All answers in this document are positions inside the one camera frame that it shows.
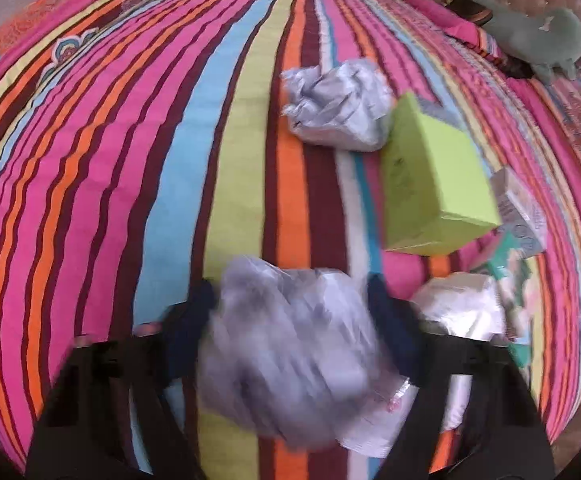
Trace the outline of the striped colourful bed cover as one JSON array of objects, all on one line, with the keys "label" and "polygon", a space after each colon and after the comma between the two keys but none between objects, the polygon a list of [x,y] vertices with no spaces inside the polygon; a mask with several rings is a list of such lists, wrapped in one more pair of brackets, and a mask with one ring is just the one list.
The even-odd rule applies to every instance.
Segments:
[{"label": "striped colourful bed cover", "polygon": [[550,437],[581,404],[581,80],[509,79],[399,0],[69,0],[0,58],[0,450],[25,466],[70,344],[128,336],[240,254],[379,272],[409,297],[466,270],[388,252],[379,158],[306,146],[280,76],[371,58],[459,118],[545,213],[530,385]]}]

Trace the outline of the pink patterned pillow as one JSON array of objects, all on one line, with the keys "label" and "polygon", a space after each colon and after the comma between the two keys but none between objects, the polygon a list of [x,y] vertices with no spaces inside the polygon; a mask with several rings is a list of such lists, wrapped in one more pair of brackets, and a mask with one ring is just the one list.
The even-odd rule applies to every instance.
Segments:
[{"label": "pink patterned pillow", "polygon": [[405,3],[426,16],[447,36],[455,38],[483,58],[489,58],[493,63],[500,63],[505,59],[505,53],[488,32],[460,18],[435,0],[405,0]]}]

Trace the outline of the small white pink box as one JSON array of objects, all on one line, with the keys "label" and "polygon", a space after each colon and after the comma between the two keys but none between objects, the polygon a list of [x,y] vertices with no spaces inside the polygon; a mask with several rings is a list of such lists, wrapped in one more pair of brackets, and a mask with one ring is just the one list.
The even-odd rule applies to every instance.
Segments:
[{"label": "small white pink box", "polygon": [[512,168],[503,167],[490,178],[502,229],[510,233],[526,258],[545,251],[548,226],[545,213]]}]

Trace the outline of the grey paper ball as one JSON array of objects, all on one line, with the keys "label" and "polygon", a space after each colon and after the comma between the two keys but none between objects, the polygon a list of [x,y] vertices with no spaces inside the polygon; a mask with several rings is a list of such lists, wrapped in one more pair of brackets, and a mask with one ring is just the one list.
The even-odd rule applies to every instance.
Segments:
[{"label": "grey paper ball", "polygon": [[226,266],[197,362],[202,405],[259,436],[383,457],[412,390],[391,367],[358,281],[332,269]]}]

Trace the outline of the green plush dinosaur toy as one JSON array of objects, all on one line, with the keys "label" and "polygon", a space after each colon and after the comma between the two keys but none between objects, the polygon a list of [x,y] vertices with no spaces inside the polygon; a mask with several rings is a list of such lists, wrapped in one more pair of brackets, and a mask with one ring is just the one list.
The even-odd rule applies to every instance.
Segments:
[{"label": "green plush dinosaur toy", "polygon": [[558,68],[569,79],[577,76],[581,60],[581,21],[568,8],[554,8],[527,15],[497,0],[471,0],[491,11],[484,24],[498,46],[513,58],[526,62],[536,76],[547,84]]}]

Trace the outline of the lime green carton box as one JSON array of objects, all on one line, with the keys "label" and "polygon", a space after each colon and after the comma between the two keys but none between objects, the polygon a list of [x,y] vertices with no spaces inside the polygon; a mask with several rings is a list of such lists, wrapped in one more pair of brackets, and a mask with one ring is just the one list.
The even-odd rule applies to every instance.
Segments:
[{"label": "lime green carton box", "polygon": [[387,250],[448,255],[501,224],[469,135],[453,114],[412,92],[394,108],[381,175]]}]

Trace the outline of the white crumpled plastic wrapper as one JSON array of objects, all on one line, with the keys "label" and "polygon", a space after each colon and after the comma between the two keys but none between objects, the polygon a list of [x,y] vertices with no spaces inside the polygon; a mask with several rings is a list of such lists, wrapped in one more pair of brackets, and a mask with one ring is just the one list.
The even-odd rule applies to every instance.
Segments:
[{"label": "white crumpled plastic wrapper", "polygon": [[[497,282],[486,274],[458,272],[433,278],[414,294],[412,304],[430,332],[482,341],[505,334]],[[373,396],[338,436],[338,443],[364,456],[386,457],[417,393],[410,378],[385,367]]]}]

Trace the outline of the green white drink carton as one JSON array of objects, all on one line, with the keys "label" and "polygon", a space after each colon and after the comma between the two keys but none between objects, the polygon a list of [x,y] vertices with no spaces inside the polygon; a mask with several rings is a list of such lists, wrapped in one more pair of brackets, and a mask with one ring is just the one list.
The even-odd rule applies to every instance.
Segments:
[{"label": "green white drink carton", "polygon": [[495,279],[509,350],[519,368],[529,367],[531,323],[526,292],[531,273],[519,242],[509,232],[499,232],[471,263],[469,271]]}]

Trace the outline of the white paper ball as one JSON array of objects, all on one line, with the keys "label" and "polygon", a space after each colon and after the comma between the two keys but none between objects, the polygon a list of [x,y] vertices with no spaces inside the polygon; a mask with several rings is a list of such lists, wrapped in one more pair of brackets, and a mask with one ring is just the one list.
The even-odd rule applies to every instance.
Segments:
[{"label": "white paper ball", "polygon": [[386,144],[394,96],[373,61],[355,58],[323,72],[318,66],[282,73],[289,129],[301,141],[372,153]]}]

